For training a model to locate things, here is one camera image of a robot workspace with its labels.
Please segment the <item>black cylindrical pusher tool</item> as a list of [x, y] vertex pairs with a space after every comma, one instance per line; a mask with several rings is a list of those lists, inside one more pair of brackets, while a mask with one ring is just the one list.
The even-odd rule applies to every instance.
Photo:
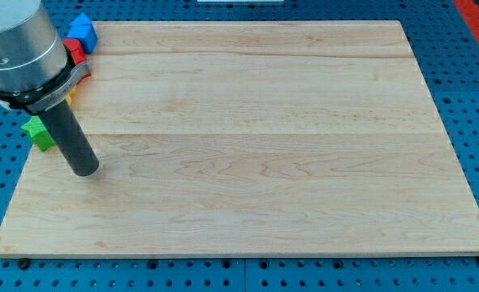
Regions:
[[99, 160], [70, 106], [62, 101], [39, 115], [74, 174], [85, 177], [99, 167]]

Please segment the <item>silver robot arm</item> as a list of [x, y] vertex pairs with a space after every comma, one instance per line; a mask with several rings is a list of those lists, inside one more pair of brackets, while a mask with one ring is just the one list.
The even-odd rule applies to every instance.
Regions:
[[39, 117], [78, 176], [93, 174], [99, 160], [66, 95], [89, 72], [63, 44], [42, 0], [0, 0], [0, 104]]

